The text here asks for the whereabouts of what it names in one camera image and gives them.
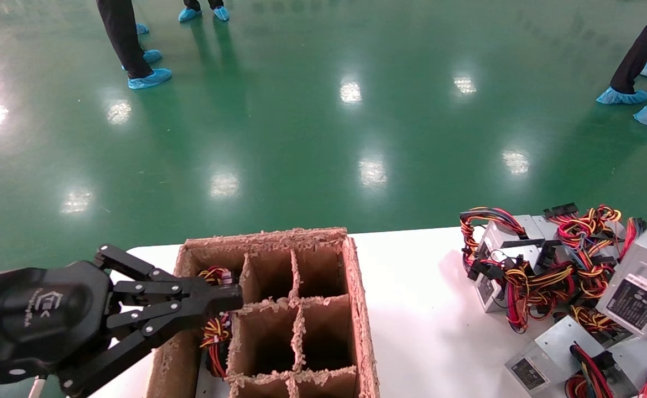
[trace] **power supply label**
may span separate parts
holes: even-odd
[[[621,281],[607,308],[638,330],[647,325],[647,283],[633,274]]]
[[[518,363],[511,367],[513,373],[518,376],[525,388],[528,391],[533,391],[534,389],[549,383],[549,381],[533,366],[533,363],[530,362],[527,358],[521,359]]]
[[[493,283],[483,274],[481,274],[481,280],[478,282],[478,294],[481,296],[483,305],[486,305],[488,300],[493,297]]]

